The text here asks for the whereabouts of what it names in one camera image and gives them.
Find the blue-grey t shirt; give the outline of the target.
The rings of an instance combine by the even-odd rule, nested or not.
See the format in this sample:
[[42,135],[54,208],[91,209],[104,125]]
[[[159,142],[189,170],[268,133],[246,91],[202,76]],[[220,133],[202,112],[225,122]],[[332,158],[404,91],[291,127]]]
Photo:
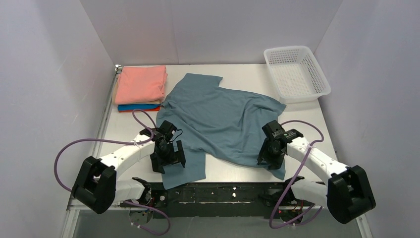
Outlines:
[[186,164],[164,167],[165,189],[206,178],[206,155],[240,166],[258,166],[262,127],[286,106],[274,98],[220,87],[222,78],[187,73],[167,95],[156,122],[182,130]]

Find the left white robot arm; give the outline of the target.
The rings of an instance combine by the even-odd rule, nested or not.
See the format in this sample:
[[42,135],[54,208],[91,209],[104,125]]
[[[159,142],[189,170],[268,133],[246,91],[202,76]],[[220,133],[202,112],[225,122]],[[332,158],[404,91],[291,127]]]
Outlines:
[[80,168],[71,194],[97,214],[104,213],[112,204],[135,202],[149,205],[152,200],[150,184],[137,177],[120,180],[119,177],[144,158],[150,158],[152,170],[165,174],[164,167],[186,164],[182,142],[174,141],[174,124],[164,121],[160,127],[145,128],[124,146],[100,158],[86,158]]

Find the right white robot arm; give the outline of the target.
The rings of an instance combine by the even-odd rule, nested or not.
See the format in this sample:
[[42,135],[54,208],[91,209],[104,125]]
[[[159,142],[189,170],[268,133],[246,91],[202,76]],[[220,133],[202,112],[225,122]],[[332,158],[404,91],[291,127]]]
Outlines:
[[296,129],[285,130],[282,124],[273,120],[262,127],[265,139],[257,162],[268,164],[270,170],[279,169],[285,156],[301,164],[275,204],[269,226],[279,213],[284,199],[310,202],[321,209],[326,208],[332,217],[346,224],[376,207],[376,201],[366,171],[358,165],[350,167],[315,148],[320,139],[309,142]]

